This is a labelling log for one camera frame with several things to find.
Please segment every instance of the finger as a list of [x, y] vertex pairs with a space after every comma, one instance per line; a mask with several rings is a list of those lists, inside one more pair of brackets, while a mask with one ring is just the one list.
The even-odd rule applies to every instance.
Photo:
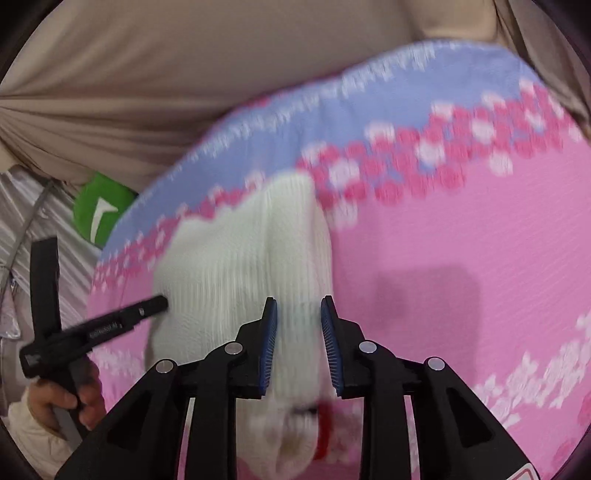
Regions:
[[99, 367], [96, 366], [96, 364], [92, 361], [90, 361], [90, 368], [89, 368], [89, 374], [90, 376], [94, 379], [94, 380], [98, 380], [99, 379], [99, 375], [100, 375], [100, 371], [99, 371]]
[[101, 397], [102, 385], [99, 381], [94, 381], [89, 385], [83, 385], [78, 389], [78, 396], [84, 405], [91, 405]]
[[39, 381], [29, 389], [29, 404], [40, 407], [56, 406], [71, 410], [76, 408], [78, 400], [65, 388], [50, 381]]
[[80, 423], [87, 429], [94, 429], [99, 422], [105, 417], [106, 410], [104, 403], [96, 403], [88, 405], [80, 412]]

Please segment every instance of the pink flower pattern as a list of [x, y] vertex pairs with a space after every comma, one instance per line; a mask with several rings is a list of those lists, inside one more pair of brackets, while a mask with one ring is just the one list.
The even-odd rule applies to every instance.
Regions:
[[[359, 202], [375, 199], [395, 206], [437, 191], [456, 192], [469, 181], [467, 168], [480, 161], [491, 174], [507, 176], [519, 161], [561, 151], [564, 135], [575, 141], [582, 137], [544, 87], [524, 82], [518, 99], [485, 92], [482, 104], [472, 109], [434, 102], [423, 129], [376, 121], [342, 147], [326, 141], [305, 145], [295, 167], [314, 180], [332, 225], [346, 228], [354, 224]], [[264, 181], [262, 172], [251, 172], [242, 188], [214, 187], [198, 205], [183, 204], [173, 218], [160, 218], [150, 232], [139, 232], [124, 251], [97, 266], [93, 290], [121, 285], [126, 277], [153, 267], [184, 218], [214, 219], [240, 205]], [[591, 416], [591, 399], [587, 403], [581, 418]]]

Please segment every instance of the beige cloth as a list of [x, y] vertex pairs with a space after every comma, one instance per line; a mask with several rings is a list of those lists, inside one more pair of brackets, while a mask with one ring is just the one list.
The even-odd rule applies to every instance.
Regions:
[[10, 405], [8, 417], [2, 421], [14, 443], [43, 480], [52, 480], [72, 454], [64, 439], [46, 430], [33, 418], [28, 408], [28, 390], [20, 402]]
[[425, 38], [506, 45], [588, 117], [586, 72], [523, 3], [63, 0], [0, 85], [0, 171], [75, 186], [99, 171], [141, 191], [242, 102]]

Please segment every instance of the metal screw head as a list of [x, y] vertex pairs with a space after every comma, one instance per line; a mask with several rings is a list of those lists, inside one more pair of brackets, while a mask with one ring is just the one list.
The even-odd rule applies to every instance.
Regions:
[[167, 374], [174, 368], [174, 363], [170, 360], [161, 360], [156, 364], [156, 371], [159, 374]]
[[430, 358], [427, 365], [431, 370], [436, 370], [438, 372], [445, 368], [445, 362], [436, 356]]
[[374, 353], [378, 349], [378, 346], [373, 342], [361, 342], [359, 344], [359, 350], [363, 353]]
[[238, 342], [232, 342], [232, 343], [227, 344], [224, 347], [224, 350], [226, 351], [226, 353], [228, 355], [237, 355], [240, 352], [242, 352], [242, 345]]

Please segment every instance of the white arrow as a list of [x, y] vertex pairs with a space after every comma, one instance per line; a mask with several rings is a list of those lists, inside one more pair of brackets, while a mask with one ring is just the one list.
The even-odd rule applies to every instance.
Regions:
[[92, 217], [92, 224], [90, 225], [90, 241], [95, 243], [96, 233], [99, 231], [100, 221], [103, 219], [103, 215], [108, 212], [118, 212], [119, 209], [115, 205], [111, 205], [103, 197], [99, 197], [99, 201], [96, 202], [95, 214]]

